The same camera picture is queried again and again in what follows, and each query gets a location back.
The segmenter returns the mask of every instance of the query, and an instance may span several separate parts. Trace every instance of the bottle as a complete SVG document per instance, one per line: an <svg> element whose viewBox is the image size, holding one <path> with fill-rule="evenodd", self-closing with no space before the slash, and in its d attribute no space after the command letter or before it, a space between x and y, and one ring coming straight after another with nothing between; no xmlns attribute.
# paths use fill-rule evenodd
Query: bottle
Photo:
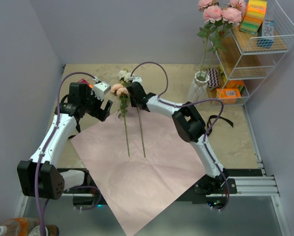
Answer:
<svg viewBox="0 0 294 236"><path fill-rule="evenodd" d="M34 218L10 219L0 226L0 236L27 236L39 223L39 219Z"/></svg>
<svg viewBox="0 0 294 236"><path fill-rule="evenodd" d="M198 102L207 98L207 83L209 75L206 72L197 72L192 80L190 89L187 95L187 101Z"/></svg>
<svg viewBox="0 0 294 236"><path fill-rule="evenodd" d="M59 236L59 229L55 225L46 225L45 226L46 236ZM40 226L35 227L28 236L41 236Z"/></svg>

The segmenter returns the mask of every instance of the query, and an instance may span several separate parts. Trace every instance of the vase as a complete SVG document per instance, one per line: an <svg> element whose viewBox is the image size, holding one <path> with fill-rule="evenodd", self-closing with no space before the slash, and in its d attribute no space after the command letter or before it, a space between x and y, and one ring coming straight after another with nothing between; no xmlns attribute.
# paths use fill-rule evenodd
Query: vase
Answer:
<svg viewBox="0 0 294 236"><path fill-rule="evenodd" d="M187 101L189 102L197 102L204 99L207 99L207 84L210 77L206 72L197 72L195 74L194 79L192 80L190 89L188 91L187 95Z"/></svg>

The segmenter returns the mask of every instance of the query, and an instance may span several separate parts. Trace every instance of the red object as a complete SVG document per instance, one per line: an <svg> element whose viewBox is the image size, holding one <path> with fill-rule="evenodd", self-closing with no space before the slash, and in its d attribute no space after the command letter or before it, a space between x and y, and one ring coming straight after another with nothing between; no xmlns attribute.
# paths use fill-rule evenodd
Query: red object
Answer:
<svg viewBox="0 0 294 236"><path fill-rule="evenodd" d="M78 81L79 83L85 83L85 84L88 84L89 85L89 87L90 88L92 88L92 85L91 84L89 84L88 82L87 82L87 80L85 80L85 79L81 79L80 81Z"/></svg>

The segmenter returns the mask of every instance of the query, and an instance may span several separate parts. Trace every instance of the marble table surface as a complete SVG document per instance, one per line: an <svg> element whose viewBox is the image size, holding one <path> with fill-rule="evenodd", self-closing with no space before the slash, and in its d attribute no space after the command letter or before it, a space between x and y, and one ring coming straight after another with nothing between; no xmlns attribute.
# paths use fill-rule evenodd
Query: marble table surface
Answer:
<svg viewBox="0 0 294 236"><path fill-rule="evenodd" d="M83 71L95 75L100 80L113 85L118 83L118 72L120 70L127 68L131 71L136 65L137 64L67 64L63 77L72 72ZM188 89L199 66L195 64L164 64L163 66L169 76L169 89L162 97L173 102L186 102ZM153 92L159 94L165 88L166 80L163 71L155 65L143 65L135 72L135 75L142 77L146 93ZM60 94L61 98L68 93L69 84L71 82L77 82L81 78L92 83L92 79L86 75L74 75L63 84ZM108 93L105 99L110 99L115 104L118 103L118 99L111 93ZM211 104L207 102L201 104L198 110L205 122L207 122L208 117L210 115L217 115L220 108L211 107ZM111 114L117 111L118 107L113 106ZM230 119L234 123L234 128L223 120L219 120L214 125L209 141L216 156L225 168L228 169L256 169L258 165L242 106L225 107L222 116ZM99 121L96 118L85 115L80 121L81 130L97 122ZM58 168L83 167L85 166L72 146L71 141L67 141Z"/></svg>

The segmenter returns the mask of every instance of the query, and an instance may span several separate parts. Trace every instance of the peach flower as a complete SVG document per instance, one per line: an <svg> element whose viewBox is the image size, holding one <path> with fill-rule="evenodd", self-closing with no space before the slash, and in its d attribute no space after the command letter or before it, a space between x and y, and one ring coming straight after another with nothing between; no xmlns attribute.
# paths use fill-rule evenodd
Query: peach flower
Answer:
<svg viewBox="0 0 294 236"><path fill-rule="evenodd" d="M239 25L242 21L242 13L236 9L229 7L222 11L222 19L224 22L229 22L229 24Z"/></svg>
<svg viewBox="0 0 294 236"><path fill-rule="evenodd" d="M205 9L203 19L205 23L212 22L213 24L216 21L220 21L222 9L219 6L210 6L209 8Z"/></svg>
<svg viewBox="0 0 294 236"><path fill-rule="evenodd" d="M122 95L129 95L127 88L122 87L117 90L117 96L121 97Z"/></svg>
<svg viewBox="0 0 294 236"><path fill-rule="evenodd" d="M209 7L212 5L212 0L200 0L198 2L198 10L199 11L204 11L205 8Z"/></svg>
<svg viewBox="0 0 294 236"><path fill-rule="evenodd" d="M120 88L123 88L124 86L121 85L121 84L116 84L116 85L113 85L112 88L111 88L111 92L112 93L116 93Z"/></svg>
<svg viewBox="0 0 294 236"><path fill-rule="evenodd" d="M243 14L245 13L246 2L244 0L230 0L229 5L236 8L236 9L238 9Z"/></svg>

